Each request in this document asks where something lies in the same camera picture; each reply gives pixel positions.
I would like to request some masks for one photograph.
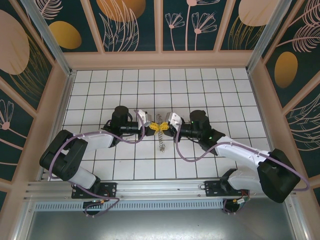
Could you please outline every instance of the black joint housing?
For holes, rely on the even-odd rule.
[[[283,151],[274,149],[269,156],[294,169]],[[257,171],[263,192],[276,203],[283,203],[300,181],[296,174],[269,159],[260,162]]]
[[[191,123],[181,125],[179,136],[197,139],[204,151],[216,145],[220,138],[226,136],[224,133],[211,128],[209,118],[203,110],[192,111],[190,121]],[[215,149],[212,149],[210,153],[217,155]]]
[[[234,188],[230,185],[228,180],[230,175],[235,171],[237,171],[236,168],[231,168],[228,171],[226,171],[226,173],[223,174],[223,176],[220,178],[220,186],[226,193],[230,193],[232,190],[234,190]]]
[[[108,123],[106,123],[102,129],[118,137],[121,137],[123,134],[141,133],[138,122],[133,121],[133,117],[126,106],[117,106],[112,113],[110,124],[108,125]],[[113,138],[110,148],[119,142],[119,139]]]
[[[40,166],[49,170],[51,162],[61,148],[61,146],[73,137],[73,134],[67,130],[61,130],[49,147],[40,158]],[[62,152],[58,155],[52,169],[52,173],[63,181],[70,180],[78,171],[80,162],[85,154],[88,143],[80,138],[76,138],[66,145],[64,150],[69,150],[67,154]]]

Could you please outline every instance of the metal spring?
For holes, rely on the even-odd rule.
[[[156,115],[156,121],[157,123],[160,125],[163,123],[163,120],[161,118],[161,115],[160,114],[157,114]],[[163,141],[163,133],[161,131],[158,132],[158,138],[159,138],[159,150],[164,153],[165,152],[165,148],[166,148],[166,145],[164,144],[164,141]]]

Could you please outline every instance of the flower illustration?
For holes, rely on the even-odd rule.
[[[191,7],[196,5],[216,4],[218,2],[220,2],[220,0],[186,0],[186,3]]]
[[[4,130],[4,131],[9,130],[9,131],[13,132],[14,134],[26,139],[27,138],[26,136],[23,136],[22,134],[14,131],[10,128],[10,122],[11,122],[12,116],[14,114],[14,108],[15,108],[15,105],[12,102],[8,101],[7,105],[6,105],[5,101],[3,99],[0,100],[0,130]],[[19,149],[19,150],[23,149],[22,147],[17,146],[15,144],[8,142],[8,141],[1,139],[1,138],[0,138],[0,142],[7,144],[11,147],[14,147],[16,149]]]
[[[172,16],[170,13],[167,13],[165,15],[165,20],[170,28],[172,47],[173,51],[175,51],[176,48],[174,44],[174,38],[172,36],[172,29],[183,27],[185,25],[185,21],[183,21],[181,13],[173,13]]]
[[[14,113],[15,105],[8,101],[7,107],[3,99],[0,100],[0,129],[8,130],[10,128],[10,121]]]
[[[198,34],[210,33],[217,30],[217,25],[214,25],[216,19],[214,13],[203,13],[199,18],[199,12],[192,14],[192,25],[195,33],[194,50],[197,50]]]
[[[185,50],[188,51],[188,26],[189,26],[189,15],[190,8],[197,5],[210,5],[217,4],[220,0],[186,0],[188,4],[188,12],[186,14],[186,25],[185,25]]]

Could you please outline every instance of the orange circle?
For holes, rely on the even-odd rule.
[[[96,0],[96,3],[104,15],[116,22],[129,22],[131,20],[128,16],[130,9],[135,18],[139,18],[146,9],[146,0]]]

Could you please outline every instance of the enclosure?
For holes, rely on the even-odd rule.
[[[319,0],[1,1],[1,239],[318,239],[319,27]],[[80,166],[121,197],[102,221],[86,219],[39,159],[60,130],[98,131],[120,105],[158,124],[203,110],[235,141],[282,150],[311,187],[283,204],[251,191],[225,214],[200,186],[245,166],[186,162],[157,133],[85,153]],[[179,146],[188,159],[204,153]]]

